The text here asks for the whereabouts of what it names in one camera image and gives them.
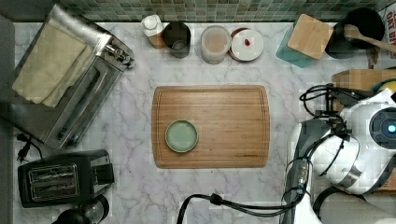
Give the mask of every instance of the toaster slot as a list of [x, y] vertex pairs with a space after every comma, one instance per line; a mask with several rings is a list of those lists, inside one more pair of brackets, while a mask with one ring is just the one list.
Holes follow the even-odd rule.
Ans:
[[75, 164], [36, 168], [29, 171], [28, 175], [32, 200], [35, 202], [79, 195]]

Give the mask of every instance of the black mug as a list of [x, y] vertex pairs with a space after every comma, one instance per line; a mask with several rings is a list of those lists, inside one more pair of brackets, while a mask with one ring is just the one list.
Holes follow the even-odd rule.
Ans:
[[190, 53], [191, 31], [183, 22], [171, 21], [163, 30], [163, 42], [175, 57], [187, 57]]
[[382, 40], [384, 37], [385, 26], [376, 11], [367, 7], [354, 9], [333, 27], [334, 31], [326, 47], [326, 53], [335, 59], [350, 58], [358, 50], [374, 47], [362, 40], [347, 38], [344, 29], [346, 24], [358, 27], [362, 35], [373, 39]]

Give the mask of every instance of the toaster oven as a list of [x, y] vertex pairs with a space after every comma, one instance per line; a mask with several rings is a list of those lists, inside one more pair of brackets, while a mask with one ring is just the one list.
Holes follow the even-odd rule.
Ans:
[[[29, 57], [44, 25], [57, 21], [92, 48], [92, 55], [81, 76], [69, 87], [55, 107], [33, 104], [19, 96], [11, 86]], [[134, 52], [110, 32], [55, 5], [29, 49], [0, 92], [0, 117], [39, 142], [52, 147], [75, 146], [86, 132], [98, 108], [111, 92], [121, 73], [134, 66]]]

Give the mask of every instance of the wooden cutting board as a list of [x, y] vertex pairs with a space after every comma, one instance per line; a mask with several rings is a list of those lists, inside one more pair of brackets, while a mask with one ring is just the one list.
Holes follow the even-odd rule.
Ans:
[[[263, 167], [270, 116], [263, 86], [158, 87], [151, 111], [154, 160], [160, 168]], [[198, 131], [195, 148], [177, 153], [166, 128], [185, 119]]]

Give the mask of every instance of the plastic container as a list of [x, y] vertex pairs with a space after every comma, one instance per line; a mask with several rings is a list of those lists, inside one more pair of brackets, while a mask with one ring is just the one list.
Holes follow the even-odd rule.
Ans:
[[165, 47], [163, 43], [163, 24], [157, 15], [147, 16], [142, 20], [143, 32], [156, 49]]
[[350, 11], [346, 17], [335, 24], [334, 32], [326, 47], [326, 53], [336, 59], [350, 58], [361, 49], [370, 49], [374, 46], [362, 40], [346, 38], [344, 26], [355, 25], [362, 35], [376, 40], [382, 40], [385, 26], [378, 13], [370, 8], [361, 7]]
[[201, 35], [202, 58], [206, 63], [218, 64], [224, 61], [230, 46], [230, 34], [222, 26], [209, 26]]

